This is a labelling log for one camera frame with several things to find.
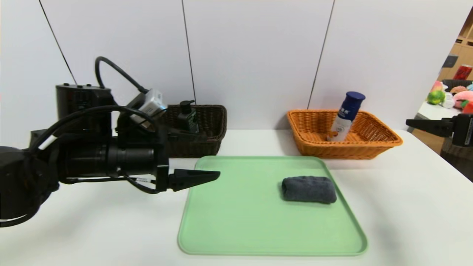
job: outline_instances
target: black cable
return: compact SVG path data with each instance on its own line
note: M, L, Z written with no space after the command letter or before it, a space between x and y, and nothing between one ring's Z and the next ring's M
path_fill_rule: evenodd
M164 111L167 111L167 108L166 108L166 109L159 110L159 111L158 111L157 113L155 113L151 118L154 118L154 117L158 116L159 114L161 114L161 113L164 112ZM117 132L117 133L126 134L126 133L128 133L128 132L134 130L134 129L137 128L138 126L142 125L144 122L146 122L146 120L143 120L143 121L141 121L141 122L138 123L138 124L134 124L134 125L132 125L132 126L129 126L128 128L125 128L125 129L123 129L123 130L120 130L120 131Z
M106 113L106 112L112 112L112 111L119 111L119 112L126 112L126 113L132 113L134 115L140 116L144 118L146 121L148 121L150 124L152 124L155 128L157 128L157 123L146 113L129 108L126 106L98 106L98 107L92 107L88 109L84 109L81 111L77 111L75 113L72 113L65 118L59 120L58 122L54 123L51 127L49 127L41 136L39 136L36 141L31 145L29 151L31 155L35 155L38 152L39 146L46 141L54 132L59 130L61 127L63 127L65 124L69 123L72 120L75 120L77 118L81 118L86 115L93 115L97 113Z
M54 123L41 136L39 136L36 139L36 141L31 145L30 149L28 150L28 157L24 161L24 167L25 167L25 173L27 175L27 180L28 180L29 183L31 183L30 185L32 186L32 190L33 190L33 197L32 197L33 209L32 209L32 211L30 211L26 215L24 215L22 217L19 217L15 220L0 222L0 227L14 226L14 225L17 225L17 224L28 221L29 219L31 219L38 212L39 206L41 206L41 202L42 202L41 193L42 192L39 191L39 188L37 187L37 184L33 179L33 173L32 173L33 168L31 167L32 160L35 158L35 155L39 152L39 146L44 141L46 141L51 135L53 135L56 131L60 131L60 129L62 127L74 124L74 123L71 123L71 121L73 121L73 120L82 118L82 117L87 116L87 115L93 115L93 114L105 113L105 112L112 112L112 111L120 111L120 112L126 112L126 113L131 113L131 114L134 114L134 115L138 115L138 116L144 118L145 121L148 121L149 123L151 123L155 128L157 128L157 123L155 121L153 121L153 119L149 115L147 115L146 113L144 113L142 111L139 111L139 110L136 110L136 109L133 109L133 108L129 108L129 107L125 107L125 106L98 106L98 107L92 107L92 108L89 108L89 109L84 109L84 110L72 113L72 114L66 116L65 118L59 120L58 122ZM127 180L128 182L130 182L130 179L131 178L129 176L126 176L124 180ZM136 186L134 183L132 183L132 185L137 187L139 190L141 190L143 192L146 192L146 193L156 194L155 193L156 190L153 190L153 189L148 188L148 187L146 187L148 190L143 190L141 187L139 187L139 186L142 186L142 185L136 183L138 185L138 186Z
M97 78L98 85L101 88L105 88L104 83L102 82L102 77L100 76L100 62L105 62L108 65L110 65L113 69L115 69L118 73L120 73L124 78L126 78L131 84L133 84L140 92L146 94L148 92L147 89L145 89L143 86L138 84L130 75L128 75L123 69L121 69L119 66L117 66L115 63L110 61L108 58L105 58L103 56L99 56L95 59L95 76Z
M149 188L147 186L143 186L143 185L139 184L138 182L136 182L134 180L135 178L130 177L124 171L119 171L118 174L125 177L126 180L128 181L128 183L132 184L135 188L139 189L142 192L145 192L145 193L148 193L148 194L158 194L159 192L161 192L161 191L158 191L158 190L155 190L155 189L152 189L152 188Z
M38 152L39 146L46 141L54 132L59 130L61 127L64 125L68 124L70 121L73 121L75 119L81 118L85 115L92 115L92 114L97 114L97 113L103 113L103 112L110 112L110 111L121 111L121 112L127 112L127 113L132 113L134 115L138 115L142 118L145 119L145 121L148 121L153 127L155 128L155 134L157 137L159 137L159 132L158 132L158 124L156 121L154 121L149 115L146 113L125 107L125 106L98 106L98 107L92 107L89 109L84 109L81 111L77 111L75 113L72 113L65 118L59 120L58 122L54 123L50 128L48 128L36 141L33 143L33 145L30 148L30 153L31 153L31 158L33 155L35 155ZM129 177L124 171L120 171L119 174L123 177L126 178L126 180L132 184L134 187L137 189L141 190L142 192L148 193L148 194L157 194L161 191L158 191L156 189L149 188L147 186L143 186L138 184L135 180L133 180L131 177Z

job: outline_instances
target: bottle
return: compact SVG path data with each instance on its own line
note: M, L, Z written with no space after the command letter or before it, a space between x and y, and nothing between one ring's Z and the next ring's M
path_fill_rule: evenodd
M195 108L191 108L192 101L182 101L181 113L177 116L179 129L190 131L191 133L199 133L199 124L197 124L197 113Z
M342 142L346 139L348 131L350 131L351 124L355 120L358 110L361 106L361 102L366 97L356 91L347 92L347 96L338 111L335 121L332 124L332 128L328 133L327 140L330 142Z

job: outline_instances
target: gray towel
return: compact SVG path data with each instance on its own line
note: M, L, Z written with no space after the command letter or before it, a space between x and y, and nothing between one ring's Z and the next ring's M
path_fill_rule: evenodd
M334 203L335 186L327 177L288 177L282 181L282 194L288 201Z

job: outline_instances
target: brown wicker basket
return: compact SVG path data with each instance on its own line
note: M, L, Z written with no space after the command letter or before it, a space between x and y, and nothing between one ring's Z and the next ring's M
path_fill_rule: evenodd
M205 142L167 142L166 151L171 158L200 158L217 155L227 132L227 110L221 105L193 105L197 114L200 133L207 136ZM169 105L161 117L164 124L178 128L179 105Z
M332 159L372 159L402 139L374 115L360 111L344 142L327 141L338 110L292 110L288 119L302 155Z

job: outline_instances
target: white table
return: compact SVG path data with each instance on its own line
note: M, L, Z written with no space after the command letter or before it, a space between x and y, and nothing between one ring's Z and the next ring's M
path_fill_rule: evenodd
M190 256L176 241L187 190L147 195L112 182L62 185L32 220L0 229L0 265L471 265L473 184L398 134L404 144L373 160L324 160L368 238L361 256ZM228 130L219 155L299 152L290 131ZM171 168L196 161L171 160Z
M421 119L440 120L444 117L451 118L460 113L461 111L455 108L444 108L440 105L431 105L428 102L424 102L417 115Z

